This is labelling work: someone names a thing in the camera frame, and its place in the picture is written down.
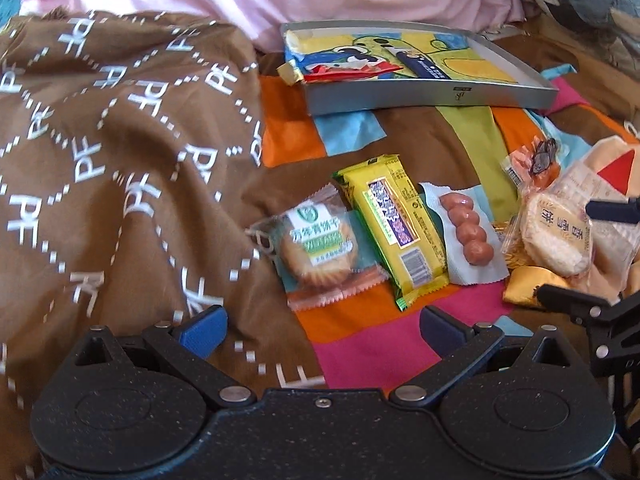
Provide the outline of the white large snack packet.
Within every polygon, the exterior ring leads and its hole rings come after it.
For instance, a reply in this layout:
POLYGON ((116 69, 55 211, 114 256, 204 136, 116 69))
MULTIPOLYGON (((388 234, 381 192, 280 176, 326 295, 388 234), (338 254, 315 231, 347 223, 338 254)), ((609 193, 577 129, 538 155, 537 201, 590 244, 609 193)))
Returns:
POLYGON ((582 292, 614 302, 639 288, 639 145, 610 136, 573 162, 551 193, 587 215, 593 257, 582 292))

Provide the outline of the golden snack packet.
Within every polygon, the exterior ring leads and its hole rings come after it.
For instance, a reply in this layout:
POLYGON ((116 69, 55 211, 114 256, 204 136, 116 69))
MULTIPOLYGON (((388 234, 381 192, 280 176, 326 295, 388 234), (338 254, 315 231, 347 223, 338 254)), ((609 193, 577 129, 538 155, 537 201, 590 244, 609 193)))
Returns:
POLYGON ((502 299, 514 306, 542 309, 537 299, 537 290, 540 286, 553 285, 569 288, 570 284, 559 275, 534 263, 526 252, 514 223, 515 219, 492 224, 502 243, 501 253, 509 271, 502 299))

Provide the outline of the rice cracker packet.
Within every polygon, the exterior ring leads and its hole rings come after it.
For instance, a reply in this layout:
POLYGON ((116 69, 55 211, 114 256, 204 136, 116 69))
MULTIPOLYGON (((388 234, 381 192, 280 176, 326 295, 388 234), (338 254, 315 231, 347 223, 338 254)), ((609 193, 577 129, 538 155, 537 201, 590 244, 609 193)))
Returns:
POLYGON ((506 227, 501 252, 511 269, 540 266, 561 278, 582 278, 593 259, 591 221, 567 198, 531 192, 506 227))

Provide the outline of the round biscuit packet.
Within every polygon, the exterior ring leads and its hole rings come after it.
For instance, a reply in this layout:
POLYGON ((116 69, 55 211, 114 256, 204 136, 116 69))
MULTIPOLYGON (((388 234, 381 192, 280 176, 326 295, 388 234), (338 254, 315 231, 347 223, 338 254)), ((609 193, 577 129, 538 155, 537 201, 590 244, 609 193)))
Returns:
POLYGON ((334 304, 390 278, 360 214, 333 184, 245 233, 273 262, 293 311, 334 304))

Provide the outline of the blue snack packet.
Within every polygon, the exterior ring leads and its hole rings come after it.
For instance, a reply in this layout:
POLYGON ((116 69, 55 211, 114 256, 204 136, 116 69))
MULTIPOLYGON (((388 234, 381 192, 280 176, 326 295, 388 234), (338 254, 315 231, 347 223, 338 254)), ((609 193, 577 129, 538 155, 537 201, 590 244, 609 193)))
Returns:
POLYGON ((420 51, 404 48, 391 48, 398 61, 404 64, 408 70, 411 70, 418 78, 422 79, 442 79, 449 80, 447 75, 435 62, 420 51))

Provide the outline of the red tofu snack packet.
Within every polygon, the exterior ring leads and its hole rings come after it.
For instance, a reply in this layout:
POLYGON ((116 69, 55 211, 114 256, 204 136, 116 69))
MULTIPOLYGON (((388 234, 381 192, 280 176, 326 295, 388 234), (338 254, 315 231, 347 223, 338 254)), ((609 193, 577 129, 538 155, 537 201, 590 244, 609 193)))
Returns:
POLYGON ((277 68, 280 78, 289 86, 293 84, 315 84, 375 78, 383 74, 395 73, 401 66, 386 60, 316 63, 300 68, 291 60, 277 68))

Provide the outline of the colourful patchwork blanket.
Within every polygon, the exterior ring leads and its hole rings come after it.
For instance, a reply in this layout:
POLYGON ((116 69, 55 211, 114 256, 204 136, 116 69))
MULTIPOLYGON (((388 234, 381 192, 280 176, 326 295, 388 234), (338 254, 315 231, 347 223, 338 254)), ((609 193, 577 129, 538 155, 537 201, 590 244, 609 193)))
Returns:
MULTIPOLYGON (((535 70, 549 72, 560 88, 550 114, 533 117, 514 108, 406 107, 378 110, 372 124, 381 140, 360 150, 334 150, 345 139, 344 125, 311 119, 303 96, 276 73, 281 59, 268 54, 260 66, 262 108, 267 123, 266 173, 248 190, 265 214, 280 214, 300 203, 333 175, 360 162, 395 155, 401 163, 405 200, 386 200, 383 222, 407 235, 414 226, 439 234, 448 223, 423 203, 423 188, 434 184, 471 197, 497 224, 518 212, 518 196, 501 169, 506 154, 558 134, 566 158, 593 152, 600 164, 620 157, 615 141, 629 141, 625 120, 639 117, 639 78, 600 59, 593 48, 548 18, 537 18, 501 45, 535 70)), ((398 304, 393 281, 324 306, 289 309, 286 295, 260 286, 256 330, 235 338, 248 382, 258 390, 281 388, 394 388, 433 365, 435 352, 422 340, 421 310, 432 304, 458 320, 500 321, 535 328, 560 326, 583 347, 584 333, 564 315, 510 304, 510 284, 458 285, 442 274, 438 289, 410 304, 398 304)))

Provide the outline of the sausage packet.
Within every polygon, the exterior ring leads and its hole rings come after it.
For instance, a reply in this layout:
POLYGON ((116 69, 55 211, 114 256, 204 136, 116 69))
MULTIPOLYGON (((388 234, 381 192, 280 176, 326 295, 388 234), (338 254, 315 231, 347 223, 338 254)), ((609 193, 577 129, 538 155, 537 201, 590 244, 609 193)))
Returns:
POLYGON ((478 186, 453 190, 423 182, 424 202, 442 227, 448 275, 462 286, 491 284, 508 276, 499 237, 487 217, 486 196, 478 186))

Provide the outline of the dried fish packet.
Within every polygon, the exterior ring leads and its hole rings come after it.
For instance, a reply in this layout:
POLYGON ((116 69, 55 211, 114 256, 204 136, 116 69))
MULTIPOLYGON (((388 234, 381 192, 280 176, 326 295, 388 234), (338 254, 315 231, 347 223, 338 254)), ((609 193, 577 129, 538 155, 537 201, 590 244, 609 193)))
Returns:
POLYGON ((559 143, 555 138, 534 137, 532 143, 511 152, 500 166, 515 185, 518 194, 525 195, 548 188, 559 177, 561 166, 556 155, 559 143))

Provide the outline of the yellow wafer packet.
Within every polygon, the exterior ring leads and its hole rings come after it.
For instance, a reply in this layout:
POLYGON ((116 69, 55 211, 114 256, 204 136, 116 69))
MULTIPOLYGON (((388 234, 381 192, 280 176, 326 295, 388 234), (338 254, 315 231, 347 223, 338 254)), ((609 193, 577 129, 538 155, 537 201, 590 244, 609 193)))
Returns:
POLYGON ((334 172, 394 282, 399 310, 449 284, 445 245, 397 155, 334 172))

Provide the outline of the grey tray with cartoon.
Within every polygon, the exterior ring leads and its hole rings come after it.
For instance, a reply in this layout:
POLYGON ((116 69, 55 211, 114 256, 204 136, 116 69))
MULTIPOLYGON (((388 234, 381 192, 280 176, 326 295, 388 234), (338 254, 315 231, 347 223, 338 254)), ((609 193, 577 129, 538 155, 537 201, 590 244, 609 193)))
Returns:
POLYGON ((384 21, 286 23, 278 69, 312 116, 412 106, 544 110, 555 86, 475 32, 384 21))

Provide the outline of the brown PF patterned bag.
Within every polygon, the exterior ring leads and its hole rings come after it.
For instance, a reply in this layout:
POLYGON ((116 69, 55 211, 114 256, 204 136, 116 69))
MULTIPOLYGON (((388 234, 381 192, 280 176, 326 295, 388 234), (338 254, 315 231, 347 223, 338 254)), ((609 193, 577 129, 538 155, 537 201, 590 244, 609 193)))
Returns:
POLYGON ((1 33, 1 474, 30 479, 32 404, 93 325, 223 308, 213 357, 255 391, 323 388, 255 222, 326 182, 274 166, 259 65, 189 15, 19 16, 1 33))

